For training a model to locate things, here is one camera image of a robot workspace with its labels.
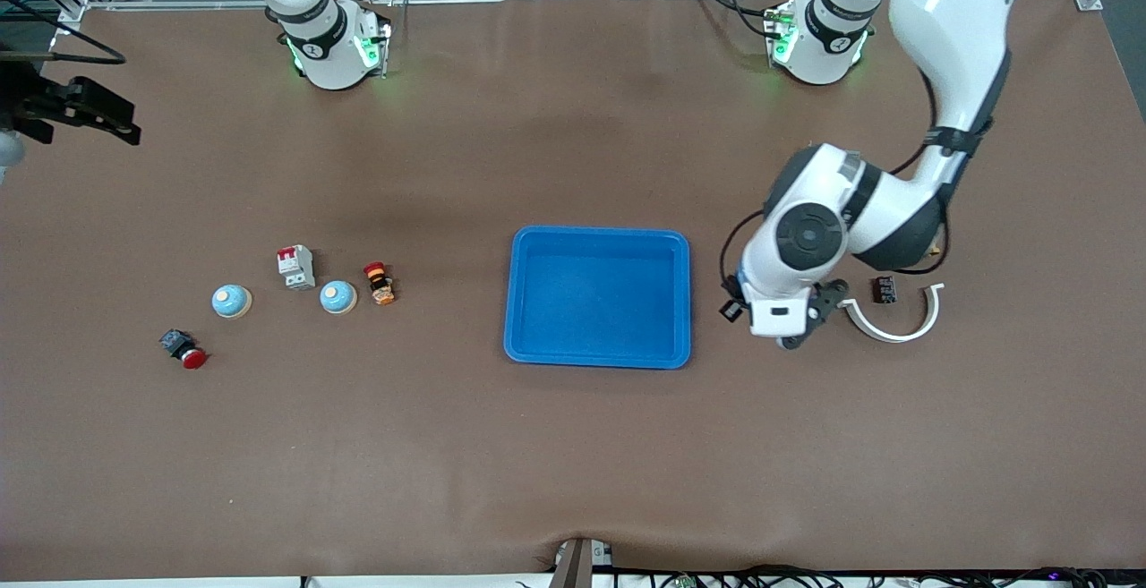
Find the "black cable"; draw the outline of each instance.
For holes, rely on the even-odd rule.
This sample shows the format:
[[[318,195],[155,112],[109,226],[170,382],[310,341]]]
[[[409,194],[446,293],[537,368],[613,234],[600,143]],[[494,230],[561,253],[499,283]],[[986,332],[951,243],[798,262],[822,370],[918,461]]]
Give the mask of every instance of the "black cable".
[[[741,219],[740,222],[737,224],[735,228],[732,228],[732,232],[728,234],[728,238],[724,240],[724,245],[721,245],[720,249],[720,285],[725,291],[728,291],[728,295],[732,299],[737,299],[737,301],[744,299],[744,295],[740,292],[740,285],[737,283],[736,279],[729,277],[728,271],[724,271],[724,258],[728,254],[728,246],[732,245],[732,240],[736,238],[736,234],[740,232],[740,228],[745,227],[748,224],[748,221],[752,221],[756,217],[763,217],[763,215],[764,211],[763,209],[761,209]],[[733,577],[739,579],[741,583],[744,582],[744,579],[740,575],[733,574]]]
[[[927,580],[942,581],[949,586],[956,588],[998,588],[990,577],[986,577],[978,572],[970,572],[960,575],[952,575],[942,572],[928,572],[919,575],[919,582]]]
[[[951,221],[947,217],[947,204],[942,201],[939,202],[939,219],[943,224],[943,248],[939,253],[939,258],[926,268],[897,268],[892,271],[893,273],[898,273],[900,275],[928,275],[934,273],[934,271],[939,271],[940,266],[947,261],[947,256],[951,252]]]
[[[747,26],[749,31],[760,34],[761,38],[769,38],[771,40],[780,39],[779,33],[772,33],[770,31],[766,31],[763,29],[756,29],[755,26],[753,26],[752,23],[748,22],[748,17],[745,15],[744,8],[741,8],[740,2],[737,2],[736,0],[729,0],[729,1],[732,2],[732,7],[736,9],[736,13],[739,14],[740,22],[743,22],[744,25]]]
[[[924,73],[924,71],[921,70],[919,71],[919,77],[924,79],[924,87],[925,89],[927,89],[927,107],[928,111],[931,111],[931,123],[927,125],[927,127],[928,130],[931,130],[932,127],[935,127],[935,120],[937,116],[935,112],[935,91],[932,87],[931,80],[927,78],[927,75]],[[926,148],[927,144],[920,144],[919,149],[917,149],[916,152],[913,152],[913,155],[911,155],[911,157],[908,158],[908,160],[904,160],[903,164],[900,165],[900,167],[892,170],[890,172],[888,172],[888,174],[898,174],[900,172],[903,172],[905,168],[910,167],[911,164],[919,160],[919,157],[923,156],[924,150]]]
[[[71,26],[69,26],[66,24],[63,24],[62,22],[57,22],[57,21],[54,21],[54,19],[49,18],[45,14],[41,14],[41,13],[37,11],[37,9],[30,8],[28,5],[25,5],[24,2],[22,2],[19,0],[3,0],[3,1],[8,2],[11,6],[16,6],[17,9],[21,9],[22,11],[29,14],[30,16],[34,17],[36,19],[39,19],[40,22],[46,22],[47,24],[50,24],[50,25],[55,26],[56,29],[65,30],[66,32],[73,34],[76,38],[78,38],[78,39],[80,39],[80,40],[83,40],[85,42],[88,42],[88,45],[92,45],[96,49],[100,49],[103,53],[105,53],[109,56],[111,56],[111,57],[101,58],[101,57],[97,57],[97,56],[77,56],[77,55],[73,55],[73,54],[57,54],[57,53],[53,52],[53,53],[45,54],[45,57],[42,60],[45,60],[47,62],[50,62],[50,61],[81,62],[81,63],[87,63],[87,64],[124,64],[125,62],[127,62],[127,58],[124,57],[124,54],[120,54],[118,50],[115,50],[110,46],[107,46],[103,42],[100,42],[99,40],[95,40],[89,34],[80,33],[78,30],[72,29]]]
[[[764,17],[764,11],[763,10],[746,9],[746,8],[744,8],[744,6],[741,6],[739,9],[737,9],[737,6],[733,5],[732,2],[729,2],[728,0],[713,0],[713,1],[716,2],[720,6],[724,6],[724,8],[729,9],[729,10],[733,10],[733,11],[735,10],[741,10],[745,14],[749,14],[751,16]]]
[[[840,583],[839,579],[835,579],[831,574],[827,574],[826,572],[821,572],[818,570],[808,570],[792,565],[764,565],[764,566],[756,566],[752,569],[752,571],[756,572],[758,574],[760,572],[769,572],[780,578],[778,581],[774,581],[769,586],[775,586],[780,581],[783,581],[784,579],[791,579],[793,581],[803,585],[807,588],[811,588],[810,585],[808,585],[807,581],[803,579],[808,578],[814,580],[814,582],[818,588],[824,588],[824,585],[819,583],[821,579],[830,581],[832,588],[843,588],[843,585]]]

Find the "black electronic component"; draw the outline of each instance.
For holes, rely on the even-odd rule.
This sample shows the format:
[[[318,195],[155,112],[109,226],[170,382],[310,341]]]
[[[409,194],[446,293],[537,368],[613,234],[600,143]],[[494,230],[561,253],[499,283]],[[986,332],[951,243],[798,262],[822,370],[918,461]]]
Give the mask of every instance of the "black electronic component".
[[[735,299],[729,299],[724,303],[724,306],[721,306],[720,314],[724,315],[724,319],[729,320],[729,322],[735,322],[744,314],[744,304]]]
[[[876,299],[876,304],[895,304],[900,299],[895,295],[895,279],[890,275],[872,280],[871,295]]]

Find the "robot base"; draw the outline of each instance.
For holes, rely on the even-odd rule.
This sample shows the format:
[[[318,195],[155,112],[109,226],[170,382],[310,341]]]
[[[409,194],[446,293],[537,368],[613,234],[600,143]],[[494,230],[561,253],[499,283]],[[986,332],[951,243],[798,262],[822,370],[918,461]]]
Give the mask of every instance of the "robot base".
[[[355,1],[335,1],[346,13],[346,32],[323,60],[307,57],[289,45],[295,54],[295,68],[314,86],[331,91],[353,87],[368,76],[385,77],[390,23],[379,22],[378,14],[363,9]]]
[[[777,33],[778,40],[768,40],[768,58],[774,66],[782,66],[795,79],[809,85],[830,85],[843,78],[848,69],[859,62],[859,54],[868,33],[842,54],[830,54],[824,45],[808,31],[804,13],[811,0],[790,0],[768,11],[764,30]]]

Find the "light blue button cap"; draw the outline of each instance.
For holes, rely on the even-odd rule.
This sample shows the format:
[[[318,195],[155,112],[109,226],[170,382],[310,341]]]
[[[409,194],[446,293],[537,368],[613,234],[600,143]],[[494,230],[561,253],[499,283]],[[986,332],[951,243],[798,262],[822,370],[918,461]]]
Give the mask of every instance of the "light blue button cap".
[[[358,303],[358,291],[347,282],[330,282],[319,291],[319,301],[328,313],[342,315],[354,308]]]
[[[220,317],[242,317],[251,307],[251,291],[238,284],[225,284],[211,298],[211,307]]]

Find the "black relay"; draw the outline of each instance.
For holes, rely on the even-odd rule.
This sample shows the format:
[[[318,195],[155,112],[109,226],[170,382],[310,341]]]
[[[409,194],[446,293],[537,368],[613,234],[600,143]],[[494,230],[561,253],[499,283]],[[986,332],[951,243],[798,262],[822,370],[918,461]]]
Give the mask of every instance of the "black relay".
[[[895,280],[890,275],[872,280],[871,293],[877,304],[895,304],[898,300],[895,296]]]

